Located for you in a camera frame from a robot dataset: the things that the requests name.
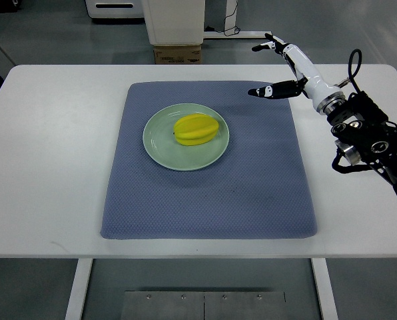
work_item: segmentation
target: gray floor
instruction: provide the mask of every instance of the gray floor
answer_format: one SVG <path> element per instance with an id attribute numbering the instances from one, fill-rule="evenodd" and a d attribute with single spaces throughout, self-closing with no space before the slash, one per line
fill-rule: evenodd
<path id="1" fill-rule="evenodd" d="M 309 259 L 94 262 L 84 320 L 120 319 L 125 291 L 278 291 L 289 319 L 319 319 Z"/>
<path id="2" fill-rule="evenodd" d="M 224 1 L 208 0 L 205 25 L 222 29 L 223 17 Z M 270 30 L 296 43 L 315 63 L 347 63 L 350 52 L 360 48 L 363 63 L 387 63 L 397 69 L 397 0 L 240 0 L 237 25 L 243 31 Z M 253 53 L 250 48 L 257 43 L 206 40 L 203 63 L 284 63 L 268 51 Z M 23 0 L 19 12 L 0 14 L 0 44 L 17 64 L 153 63 L 144 24 L 94 23 L 82 0 Z M 4 77 L 11 67 L 0 53 Z M 380 107 L 389 115 L 390 106 Z M 248 263 L 256 267 L 256 261 Z M 296 267 L 298 274 L 306 272 L 304 266 Z M 74 268 L 72 260 L 0 260 L 0 319 L 63 319 Z M 111 273 L 117 264 L 108 268 Z M 339 319 L 397 319 L 397 259 L 329 259 L 328 268 Z M 101 289 L 114 290 L 111 283 L 101 284 Z M 91 286 L 99 288 L 94 282 Z M 88 317 L 92 303 L 87 303 Z M 292 319 L 313 316 L 304 313 Z"/>

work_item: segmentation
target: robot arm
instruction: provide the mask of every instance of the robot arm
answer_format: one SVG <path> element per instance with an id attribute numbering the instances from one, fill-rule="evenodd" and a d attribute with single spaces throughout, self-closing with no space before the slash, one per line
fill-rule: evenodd
<path id="1" fill-rule="evenodd" d="M 265 37 L 270 41 L 257 45 L 252 50 L 274 49 L 276 53 L 286 59 L 296 75 L 297 81 L 284 81 L 260 89 L 251 89 L 248 92 L 249 95 L 266 97 L 267 99 L 281 99 L 296 97 L 303 92 L 312 100 L 314 109 L 322 115 L 328 115 L 335 105 L 345 101 L 345 96 L 340 88 L 325 82 L 314 64 L 296 45 L 285 43 L 268 33 L 265 34 Z"/>
<path id="2" fill-rule="evenodd" d="M 361 52 L 354 50 L 350 56 L 349 78 L 339 85 L 330 85 L 296 45 L 285 43 L 273 35 L 265 36 L 269 42 L 253 47 L 252 50 L 274 49 L 286 59 L 297 80 L 251 89 L 248 94 L 267 99 L 282 99 L 304 93 L 312 100 L 314 109 L 327 116 L 327 121 L 332 125 L 332 134 L 338 138 L 335 141 L 337 154 L 332 163 L 333 169 L 340 173 L 373 169 L 393 186 L 397 194 L 397 125 L 388 120 L 388 116 L 365 92 L 359 90 L 354 81 L 361 64 Z M 358 67 L 352 74 L 352 58 L 357 52 Z M 349 82 L 357 93 L 345 99 L 341 87 Z M 352 116 L 356 120 L 344 123 Z M 339 165 L 342 157 L 351 166 Z"/>

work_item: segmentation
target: plate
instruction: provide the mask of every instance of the plate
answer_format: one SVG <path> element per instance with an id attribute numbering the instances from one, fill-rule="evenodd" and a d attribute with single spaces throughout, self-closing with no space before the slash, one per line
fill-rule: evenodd
<path id="1" fill-rule="evenodd" d="M 204 113 L 219 122 L 215 138 L 194 146 L 176 141 L 173 125 L 191 113 Z M 225 152 L 229 140 L 228 125 L 219 113 L 196 103 L 179 103 L 161 109 L 148 120 L 143 132 L 143 143 L 149 156 L 163 167 L 177 171 L 202 169 L 214 163 Z"/>

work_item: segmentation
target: white table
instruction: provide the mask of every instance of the white table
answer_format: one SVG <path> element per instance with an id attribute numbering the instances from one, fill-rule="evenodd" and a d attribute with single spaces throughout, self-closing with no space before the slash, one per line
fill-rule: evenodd
<path id="1" fill-rule="evenodd" d="M 346 65 L 317 67 L 331 83 L 347 76 Z M 332 170 L 336 147 L 330 125 L 303 96 L 291 99 L 290 105 L 318 223 L 315 236 L 117 241 L 99 235 L 130 85 L 293 78 L 286 65 L 14 68 L 0 91 L 0 257 L 83 258 L 74 293 L 85 292 L 92 258 L 397 257 L 397 198 L 391 186 L 372 171 L 341 175 Z M 363 65 L 356 81 L 397 122 L 397 72 L 386 65 Z M 345 89 L 352 91 L 351 86 Z M 324 260 L 313 262 L 323 271 L 316 273 L 322 292 L 327 269 Z M 326 315 L 334 313 L 335 319 L 328 297 L 322 309 L 328 306 Z M 78 312 L 82 299 L 70 300 L 67 314 Z"/>

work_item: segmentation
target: blue mat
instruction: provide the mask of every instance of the blue mat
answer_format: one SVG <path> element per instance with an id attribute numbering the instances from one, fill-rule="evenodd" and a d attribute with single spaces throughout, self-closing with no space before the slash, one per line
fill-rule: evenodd
<path id="1" fill-rule="evenodd" d="M 313 236 L 316 219 L 288 100 L 251 97 L 254 81 L 135 83 L 129 89 L 107 190 L 107 239 L 280 239 Z M 230 142 L 212 165 L 173 171 L 142 142 L 147 121 L 198 103 L 227 122 Z"/>

